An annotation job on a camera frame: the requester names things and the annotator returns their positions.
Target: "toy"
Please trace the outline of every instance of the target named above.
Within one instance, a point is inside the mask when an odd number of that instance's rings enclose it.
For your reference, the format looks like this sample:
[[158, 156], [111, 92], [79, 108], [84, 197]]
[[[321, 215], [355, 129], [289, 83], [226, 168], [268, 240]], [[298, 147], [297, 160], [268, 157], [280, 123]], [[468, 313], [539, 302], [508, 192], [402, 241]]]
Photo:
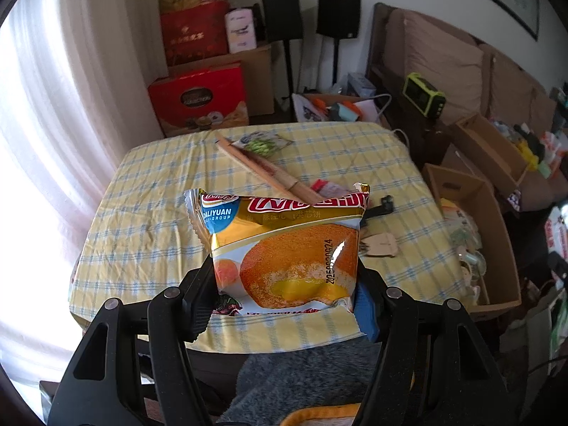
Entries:
[[528, 163], [529, 171], [536, 171], [537, 169], [539, 169], [539, 158], [532, 153], [527, 142], [524, 139], [521, 139], [519, 142], [517, 142], [515, 146], [517, 149], [519, 149], [519, 152], [525, 159], [525, 162]]

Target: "plastic bag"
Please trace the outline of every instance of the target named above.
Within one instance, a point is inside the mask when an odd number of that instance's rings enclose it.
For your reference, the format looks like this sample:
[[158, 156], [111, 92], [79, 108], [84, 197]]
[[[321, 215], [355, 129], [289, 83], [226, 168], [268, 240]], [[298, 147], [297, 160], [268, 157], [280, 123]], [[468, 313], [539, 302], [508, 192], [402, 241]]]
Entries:
[[351, 312], [359, 223], [368, 186], [316, 205], [271, 197], [185, 192], [191, 223], [211, 252], [232, 315]]

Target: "white box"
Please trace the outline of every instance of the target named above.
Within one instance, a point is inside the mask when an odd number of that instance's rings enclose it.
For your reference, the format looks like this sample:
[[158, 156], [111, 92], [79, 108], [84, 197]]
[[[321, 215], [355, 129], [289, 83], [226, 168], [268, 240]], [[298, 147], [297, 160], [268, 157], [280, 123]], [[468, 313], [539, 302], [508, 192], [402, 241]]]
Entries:
[[256, 48], [252, 9], [235, 9], [227, 13], [225, 27], [231, 54]]

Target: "white curtain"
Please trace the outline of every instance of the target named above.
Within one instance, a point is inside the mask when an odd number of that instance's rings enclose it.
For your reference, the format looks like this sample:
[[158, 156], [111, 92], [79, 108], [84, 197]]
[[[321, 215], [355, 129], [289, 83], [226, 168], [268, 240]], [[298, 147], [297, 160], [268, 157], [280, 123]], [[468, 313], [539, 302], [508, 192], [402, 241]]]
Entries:
[[127, 151], [163, 138], [157, 0], [18, 0], [0, 28], [0, 362], [39, 413], [80, 338], [69, 278]]

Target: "green radio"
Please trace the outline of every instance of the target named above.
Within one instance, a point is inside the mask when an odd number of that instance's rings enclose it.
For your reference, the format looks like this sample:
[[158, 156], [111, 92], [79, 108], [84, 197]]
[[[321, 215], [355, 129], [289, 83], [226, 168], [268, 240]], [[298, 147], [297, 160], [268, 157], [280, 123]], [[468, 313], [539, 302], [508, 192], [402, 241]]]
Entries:
[[428, 119], [437, 119], [446, 103], [446, 95], [418, 72], [407, 75], [402, 94]]

